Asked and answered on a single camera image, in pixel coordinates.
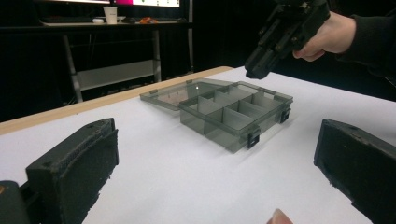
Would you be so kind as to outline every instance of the open transparent lid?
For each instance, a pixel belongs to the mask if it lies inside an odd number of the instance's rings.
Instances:
[[[140,94],[140,100],[171,110],[179,110],[180,102],[230,84],[232,82],[209,78],[192,79],[174,86]]]

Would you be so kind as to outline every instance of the paper cup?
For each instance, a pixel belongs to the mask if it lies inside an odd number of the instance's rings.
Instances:
[[[116,7],[103,7],[105,11],[107,24],[117,24],[117,8]]]

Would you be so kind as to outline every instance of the plastic organizer box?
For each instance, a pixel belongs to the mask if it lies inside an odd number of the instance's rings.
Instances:
[[[235,152],[253,147],[260,134],[289,117],[292,97],[246,82],[189,80],[140,95],[140,99],[180,110],[180,122]]]

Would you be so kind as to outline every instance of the white table surface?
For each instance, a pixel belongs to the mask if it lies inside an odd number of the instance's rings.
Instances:
[[[313,164],[318,132],[335,119],[395,146],[396,103],[273,73],[249,79],[244,68],[209,78],[291,95],[290,118],[232,154],[182,125],[178,112],[133,98],[0,135],[0,179],[23,184],[24,168],[68,135],[114,118],[120,165],[84,223],[259,224],[276,208],[294,223],[371,223]]]

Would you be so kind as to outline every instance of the desk leg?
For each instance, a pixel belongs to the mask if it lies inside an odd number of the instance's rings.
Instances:
[[[152,32],[152,44],[153,44],[153,71],[155,82],[161,82],[161,56],[160,56],[160,32],[158,30]]]
[[[64,35],[63,39],[64,39],[67,64],[69,65],[69,74],[75,91],[76,99],[78,103],[81,103],[83,101],[81,94],[81,87],[78,82],[76,67],[74,66],[74,62],[73,62],[73,56],[72,56],[72,51],[70,50],[69,39],[67,38],[67,35]]]

